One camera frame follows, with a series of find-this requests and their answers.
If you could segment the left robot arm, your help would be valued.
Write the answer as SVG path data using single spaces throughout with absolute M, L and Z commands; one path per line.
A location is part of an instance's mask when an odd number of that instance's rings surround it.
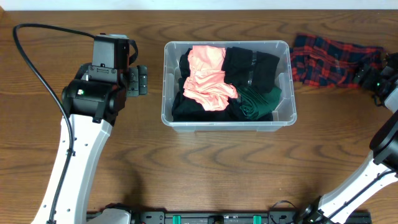
M 66 118 L 57 156 L 34 223 L 87 223 L 91 186 L 101 152 L 129 97 L 148 92 L 147 67 L 126 35 L 97 35 L 91 63 L 80 66 L 63 89 Z

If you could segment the green garment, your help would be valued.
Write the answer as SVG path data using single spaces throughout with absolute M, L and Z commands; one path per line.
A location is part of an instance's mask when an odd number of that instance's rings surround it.
M 240 109 L 247 119 L 254 121 L 272 113 L 278 106 L 282 90 L 276 86 L 269 93 L 258 93 L 251 87 L 237 87 Z

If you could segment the pink garment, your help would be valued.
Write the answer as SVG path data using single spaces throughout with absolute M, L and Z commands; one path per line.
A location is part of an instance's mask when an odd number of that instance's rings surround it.
M 206 111 L 223 111 L 230 98 L 238 97 L 236 88 L 224 82 L 225 56 L 225 48 L 209 45 L 194 45 L 188 53 L 190 75 L 183 85 L 183 95 L 201 104 Z

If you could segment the large black garment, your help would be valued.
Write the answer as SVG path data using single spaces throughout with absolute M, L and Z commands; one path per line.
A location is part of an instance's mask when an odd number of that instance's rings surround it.
M 246 117 L 239 109 L 239 103 L 235 99 L 229 99 L 229 105 L 223 111 L 205 111 L 200 103 L 183 95 L 183 85 L 190 76 L 188 55 L 192 48 L 180 57 L 179 69 L 181 78 L 178 79 L 179 92 L 176 94 L 172 106 L 174 122 L 238 122 L 245 121 Z

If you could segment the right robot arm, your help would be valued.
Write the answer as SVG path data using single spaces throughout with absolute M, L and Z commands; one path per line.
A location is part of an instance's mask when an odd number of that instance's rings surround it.
M 345 223 L 367 199 L 397 182 L 397 54 L 386 56 L 381 71 L 364 65 L 353 81 L 373 91 L 376 106 L 387 108 L 392 116 L 372 138 L 371 151 L 361 166 L 339 187 L 296 214 L 294 223 Z

